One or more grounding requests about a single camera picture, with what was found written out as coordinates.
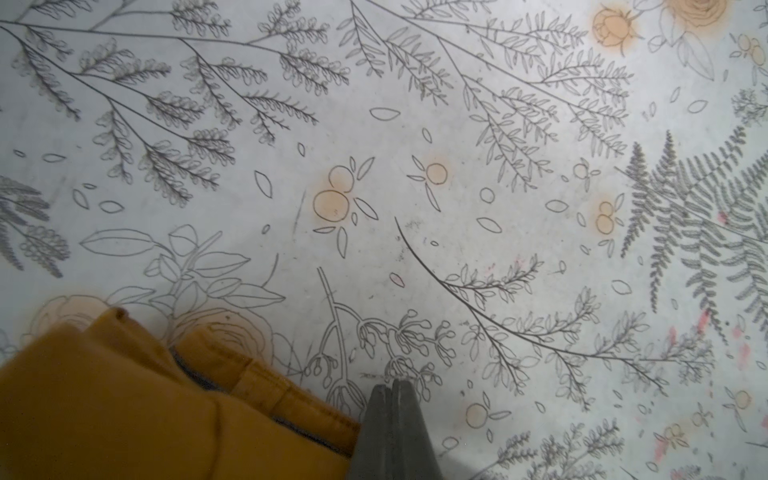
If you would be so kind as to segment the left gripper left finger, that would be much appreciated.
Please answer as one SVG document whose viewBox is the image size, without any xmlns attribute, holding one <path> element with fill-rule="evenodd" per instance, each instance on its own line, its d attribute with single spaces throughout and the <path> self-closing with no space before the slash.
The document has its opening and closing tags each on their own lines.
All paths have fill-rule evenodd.
<svg viewBox="0 0 768 480">
<path fill-rule="evenodd" d="M 393 472 L 392 389 L 377 385 L 369 398 L 346 479 L 386 480 Z"/>
</svg>

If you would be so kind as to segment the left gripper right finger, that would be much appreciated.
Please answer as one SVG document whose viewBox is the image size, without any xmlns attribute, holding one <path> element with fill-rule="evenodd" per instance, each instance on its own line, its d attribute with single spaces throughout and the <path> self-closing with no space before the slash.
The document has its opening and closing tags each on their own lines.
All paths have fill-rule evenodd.
<svg viewBox="0 0 768 480">
<path fill-rule="evenodd" d="M 396 380 L 392 393 L 393 478 L 442 479 L 414 385 Z"/>
</svg>

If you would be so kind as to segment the brown long pants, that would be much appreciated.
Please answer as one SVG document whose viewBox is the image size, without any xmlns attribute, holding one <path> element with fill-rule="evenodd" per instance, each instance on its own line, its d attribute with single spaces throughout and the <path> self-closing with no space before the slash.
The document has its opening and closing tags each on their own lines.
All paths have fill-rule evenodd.
<svg viewBox="0 0 768 480">
<path fill-rule="evenodd" d="M 261 331 L 166 346 L 120 309 L 56 326 L 1 369 L 5 479 L 341 479 L 359 423 L 270 364 Z"/>
</svg>

